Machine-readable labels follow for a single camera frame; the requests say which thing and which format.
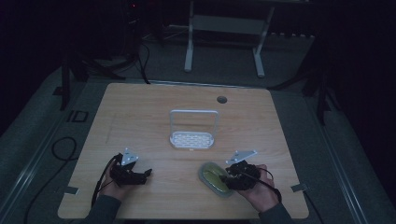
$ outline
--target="hand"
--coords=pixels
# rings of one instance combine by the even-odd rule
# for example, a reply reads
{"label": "hand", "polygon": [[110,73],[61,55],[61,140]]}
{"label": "hand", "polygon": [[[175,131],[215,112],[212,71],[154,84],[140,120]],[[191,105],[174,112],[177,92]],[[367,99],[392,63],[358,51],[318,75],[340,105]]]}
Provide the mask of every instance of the hand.
{"label": "hand", "polygon": [[[262,169],[267,169],[267,166],[262,164],[256,166],[260,170],[260,180],[263,182],[274,186],[274,180],[269,179],[267,177],[267,172]],[[276,194],[269,189],[268,187],[264,186],[264,184],[257,183],[253,189],[247,190],[238,190],[237,191],[240,195],[244,196],[248,202],[258,211],[258,212],[265,212],[268,209],[274,207],[279,203],[277,200]]]}
{"label": "hand", "polygon": [[116,198],[122,202],[125,199],[128,192],[134,188],[134,185],[122,185],[118,186],[116,182],[110,177],[110,169],[113,167],[115,161],[111,162],[109,168],[106,170],[106,179],[102,183],[99,194],[107,195]]}

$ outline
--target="wooden table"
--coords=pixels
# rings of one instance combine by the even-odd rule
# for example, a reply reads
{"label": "wooden table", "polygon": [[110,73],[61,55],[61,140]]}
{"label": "wooden table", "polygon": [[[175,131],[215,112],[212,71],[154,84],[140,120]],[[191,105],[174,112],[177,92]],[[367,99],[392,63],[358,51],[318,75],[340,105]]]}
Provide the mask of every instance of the wooden table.
{"label": "wooden table", "polygon": [[[226,104],[217,101],[227,98]],[[169,141],[172,109],[219,111],[219,125],[210,149],[176,149]],[[58,214],[82,218],[91,209],[96,181],[107,162],[128,147],[139,155],[134,171],[153,172],[144,186],[137,186],[123,202],[118,218],[142,219],[252,219],[253,207],[238,193],[220,198],[198,176],[200,166],[219,166],[236,150],[257,150],[247,159],[265,163],[275,177],[283,204],[293,218],[305,218],[308,209],[301,192],[276,109],[267,90],[110,84],[97,111],[69,186],[77,195],[65,194]]]}

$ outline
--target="metal leg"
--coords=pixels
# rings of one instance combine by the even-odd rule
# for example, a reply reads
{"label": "metal leg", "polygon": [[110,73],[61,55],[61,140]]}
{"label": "metal leg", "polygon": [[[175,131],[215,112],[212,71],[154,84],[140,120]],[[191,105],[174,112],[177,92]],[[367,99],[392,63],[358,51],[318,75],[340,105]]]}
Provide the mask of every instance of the metal leg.
{"label": "metal leg", "polygon": [[184,71],[190,72],[192,68],[192,54],[194,45],[192,44],[192,20],[193,20],[194,1],[190,1],[190,19],[189,19],[189,44],[187,46],[186,62],[184,63]]}
{"label": "metal leg", "polygon": [[258,77],[264,77],[264,69],[262,67],[262,56],[260,55],[260,53],[262,52],[262,46],[264,44],[265,37],[267,36],[268,27],[270,26],[271,19],[274,15],[274,10],[275,8],[271,7],[267,16],[267,20],[264,26],[262,27],[262,34],[260,36],[259,45],[256,48],[253,48],[253,58],[254,58],[254,63],[256,64]]}

